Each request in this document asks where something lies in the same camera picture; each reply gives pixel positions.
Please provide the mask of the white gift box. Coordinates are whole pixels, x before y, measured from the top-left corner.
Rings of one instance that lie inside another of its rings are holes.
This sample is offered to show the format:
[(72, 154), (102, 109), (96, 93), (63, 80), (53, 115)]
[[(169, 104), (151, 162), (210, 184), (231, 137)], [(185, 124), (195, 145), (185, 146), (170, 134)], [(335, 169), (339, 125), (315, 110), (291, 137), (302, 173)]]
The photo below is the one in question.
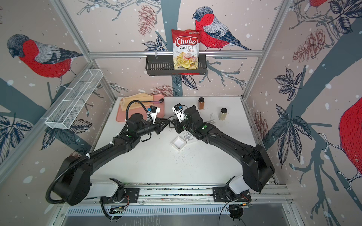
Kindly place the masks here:
[(198, 139), (193, 136), (190, 132), (184, 133), (184, 139), (187, 144), (192, 144), (198, 141)]

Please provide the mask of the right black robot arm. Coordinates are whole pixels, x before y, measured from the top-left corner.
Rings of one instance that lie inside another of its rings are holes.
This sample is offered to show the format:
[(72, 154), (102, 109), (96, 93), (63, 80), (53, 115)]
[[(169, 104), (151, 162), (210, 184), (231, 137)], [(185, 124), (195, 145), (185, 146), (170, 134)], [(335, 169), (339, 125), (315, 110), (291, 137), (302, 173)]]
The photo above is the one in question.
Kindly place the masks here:
[(177, 133), (189, 132), (197, 140), (215, 146), (236, 159), (242, 166), (243, 173), (228, 183), (228, 189), (234, 194), (252, 189), (260, 193), (275, 173), (275, 168), (266, 149), (261, 145), (251, 146), (242, 143), (221, 132), (211, 123), (204, 122), (196, 106), (183, 108), (181, 104), (173, 107), (177, 116), (172, 121)]

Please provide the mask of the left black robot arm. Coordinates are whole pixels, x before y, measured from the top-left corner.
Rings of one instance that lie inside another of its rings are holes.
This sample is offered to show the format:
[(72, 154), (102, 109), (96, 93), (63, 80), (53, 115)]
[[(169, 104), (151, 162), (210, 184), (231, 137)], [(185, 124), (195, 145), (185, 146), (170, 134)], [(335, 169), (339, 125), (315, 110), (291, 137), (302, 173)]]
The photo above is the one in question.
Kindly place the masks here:
[(142, 136), (153, 132), (160, 134), (170, 124), (169, 118), (156, 116), (158, 109), (155, 106), (143, 109), (148, 119), (144, 120), (139, 113), (127, 116), (121, 132), (106, 146), (81, 157), (67, 157), (45, 193), (46, 201), (50, 204), (66, 202), (74, 206), (84, 199), (98, 197), (101, 200), (109, 198), (113, 202), (122, 202), (126, 197), (122, 182), (113, 178), (91, 181), (91, 175), (116, 157), (133, 150), (142, 142)]

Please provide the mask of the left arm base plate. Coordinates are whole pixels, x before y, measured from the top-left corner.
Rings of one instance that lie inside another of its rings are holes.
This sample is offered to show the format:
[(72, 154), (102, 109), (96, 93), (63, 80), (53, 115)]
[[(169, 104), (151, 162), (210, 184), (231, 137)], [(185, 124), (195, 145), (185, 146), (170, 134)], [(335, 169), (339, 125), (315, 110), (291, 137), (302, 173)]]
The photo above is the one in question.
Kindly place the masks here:
[(118, 189), (112, 197), (101, 197), (104, 204), (130, 204), (137, 203), (139, 197), (139, 188)]

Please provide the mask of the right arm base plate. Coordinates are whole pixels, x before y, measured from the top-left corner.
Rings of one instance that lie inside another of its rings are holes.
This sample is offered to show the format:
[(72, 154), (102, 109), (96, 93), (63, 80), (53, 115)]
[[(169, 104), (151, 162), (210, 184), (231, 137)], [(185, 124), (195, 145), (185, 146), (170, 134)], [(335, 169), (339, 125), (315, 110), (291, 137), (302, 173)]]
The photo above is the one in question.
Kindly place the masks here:
[(227, 187), (213, 187), (212, 197), (214, 202), (250, 202), (251, 196), (249, 190), (246, 190), (240, 194), (234, 193)]

